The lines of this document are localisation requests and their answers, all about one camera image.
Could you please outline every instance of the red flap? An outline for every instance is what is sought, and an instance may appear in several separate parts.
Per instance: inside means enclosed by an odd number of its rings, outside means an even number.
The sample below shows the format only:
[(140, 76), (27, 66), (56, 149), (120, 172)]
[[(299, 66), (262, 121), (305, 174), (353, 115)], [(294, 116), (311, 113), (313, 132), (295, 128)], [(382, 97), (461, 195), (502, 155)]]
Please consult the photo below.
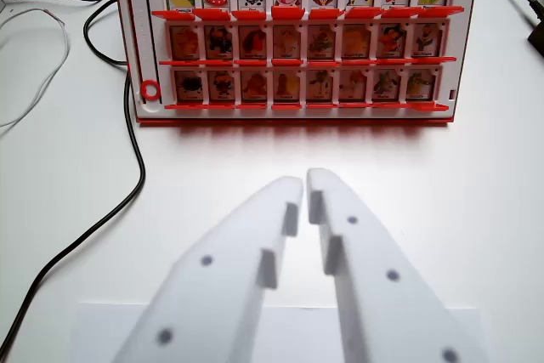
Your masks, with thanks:
[(193, 13), (203, 20), (230, 20), (229, 12), (221, 9), (193, 9)]
[(334, 68), (340, 65), (337, 61), (309, 61), (308, 67)]
[(302, 106), (298, 102), (276, 102), (272, 104), (272, 109), (276, 111), (295, 111), (302, 109)]
[(351, 8), (344, 19), (373, 19), (382, 13), (380, 8)]
[(299, 59), (272, 59), (272, 65), (297, 66), (303, 63)]
[(405, 18), (405, 17), (411, 17), (415, 16), (416, 14), (419, 14), (423, 8), (391, 8), (391, 9), (383, 9), (382, 10), (382, 17), (383, 18)]
[(343, 10), (338, 9), (313, 9), (309, 11), (310, 20), (317, 19), (337, 19), (343, 14)]
[(158, 10), (151, 12), (156, 17), (166, 20), (194, 20), (195, 15), (187, 12), (179, 12), (178, 10)]
[(440, 64), (448, 61), (457, 61), (455, 57), (417, 57), (414, 59), (414, 64)]
[(236, 106), (238, 110), (264, 110), (266, 109), (266, 102), (242, 102)]
[(448, 17), (464, 11), (465, 8), (461, 6), (432, 6), (430, 8), (423, 8), (417, 15), (419, 17)]
[(265, 20), (266, 12), (258, 10), (233, 10), (231, 12), (238, 20)]
[(266, 60), (235, 60), (235, 64), (244, 67), (265, 67)]
[(447, 111), (450, 109), (448, 105), (437, 104), (434, 101), (410, 102), (409, 106), (416, 111)]
[(297, 6), (272, 6), (272, 19), (274, 20), (301, 20), (305, 9)]

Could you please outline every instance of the screw hole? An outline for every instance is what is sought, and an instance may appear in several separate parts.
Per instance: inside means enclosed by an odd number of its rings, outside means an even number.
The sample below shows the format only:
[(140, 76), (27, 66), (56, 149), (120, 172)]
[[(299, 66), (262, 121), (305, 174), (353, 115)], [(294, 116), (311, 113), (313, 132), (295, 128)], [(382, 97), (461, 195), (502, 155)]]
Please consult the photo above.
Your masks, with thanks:
[(455, 352), (455, 350), (452, 350), (452, 349), (444, 350), (444, 352), (442, 353), (442, 357), (448, 363), (457, 363), (459, 361), (459, 358), (457, 357), (457, 353)]
[(400, 279), (400, 275), (397, 271), (394, 269), (390, 269), (387, 273), (387, 277), (390, 281), (398, 281)]
[(156, 337), (159, 344), (168, 344), (172, 341), (173, 333), (171, 329), (162, 329)]
[(207, 267), (208, 265), (210, 265), (211, 263), (213, 262), (213, 258), (211, 255), (205, 255), (204, 257), (201, 258), (201, 264), (205, 267)]

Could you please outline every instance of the white tabletop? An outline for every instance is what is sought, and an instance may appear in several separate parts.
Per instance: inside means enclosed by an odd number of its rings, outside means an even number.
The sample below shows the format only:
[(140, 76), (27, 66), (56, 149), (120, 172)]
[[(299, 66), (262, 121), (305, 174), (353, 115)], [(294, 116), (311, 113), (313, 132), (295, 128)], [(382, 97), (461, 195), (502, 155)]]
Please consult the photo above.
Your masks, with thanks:
[[(174, 260), (251, 193), (327, 167), (366, 200), (446, 305), (480, 308), (494, 362), (540, 363), (544, 59), (519, 14), (536, 22), (532, 10), (513, 1), (475, 0), (456, 120), (447, 126), (137, 126), (143, 192), (45, 281), (8, 361), (67, 362), (77, 303), (149, 302)], [(37, 108), (0, 131), (1, 339), (36, 273), (138, 178), (122, 114), (125, 71), (98, 60), (82, 37), (97, 6), (25, 0), (0, 20), (36, 5), (66, 23), (71, 53)], [(115, 8), (91, 37), (123, 59)], [(0, 31), (0, 118), (26, 106), (62, 49), (45, 14)], [(318, 230), (303, 218), (266, 304), (334, 303)]]

